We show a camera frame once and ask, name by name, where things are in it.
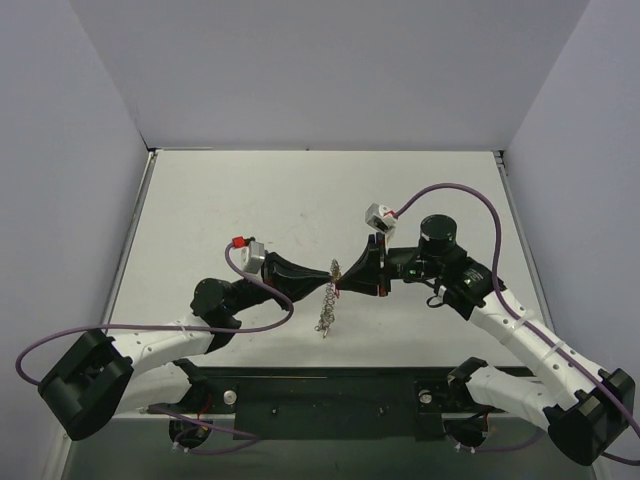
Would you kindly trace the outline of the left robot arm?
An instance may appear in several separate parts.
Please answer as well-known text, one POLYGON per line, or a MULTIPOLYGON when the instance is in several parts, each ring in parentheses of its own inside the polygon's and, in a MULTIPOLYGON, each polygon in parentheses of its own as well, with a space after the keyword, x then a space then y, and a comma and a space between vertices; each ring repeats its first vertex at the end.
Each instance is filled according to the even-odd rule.
POLYGON ((242 332, 236 314, 275 301, 291 319, 295 302, 331 276, 296 265, 275 252, 229 282, 201 280, 187 315, 164 325, 91 328, 39 381, 37 390, 73 440, 101 430, 114 415, 155 404, 192 412, 206 397, 204 384, 189 373, 189 358, 225 347, 242 332))

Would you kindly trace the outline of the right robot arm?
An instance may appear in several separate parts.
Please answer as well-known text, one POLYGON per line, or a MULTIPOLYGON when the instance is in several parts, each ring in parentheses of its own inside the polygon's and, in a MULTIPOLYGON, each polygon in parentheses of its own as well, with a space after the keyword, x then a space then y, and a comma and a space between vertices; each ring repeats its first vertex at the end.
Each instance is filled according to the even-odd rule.
POLYGON ((630 426, 635 381, 567 345, 524 308, 489 268, 456 242, 457 224, 431 215, 414 248, 389 248, 383 233, 369 236, 356 263, 337 282, 341 291, 383 297, 391 283, 421 283, 464 320, 509 350, 534 375, 529 382, 470 358, 447 378, 449 402, 503 410, 547 432, 570 460, 590 466, 630 426))

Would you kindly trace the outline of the metal disc key organizer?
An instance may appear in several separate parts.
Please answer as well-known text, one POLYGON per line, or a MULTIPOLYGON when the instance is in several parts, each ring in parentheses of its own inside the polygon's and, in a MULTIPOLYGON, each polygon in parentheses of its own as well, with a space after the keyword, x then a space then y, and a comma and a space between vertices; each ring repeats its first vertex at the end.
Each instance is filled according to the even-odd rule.
POLYGON ((319 320, 315 326, 315 331, 320 333, 323 339, 327 338, 331 327, 335 322, 334 309, 336 301, 340 297, 337 282, 341 278, 341 267, 337 259, 333 259, 331 261, 329 273, 330 280, 325 285, 319 320))

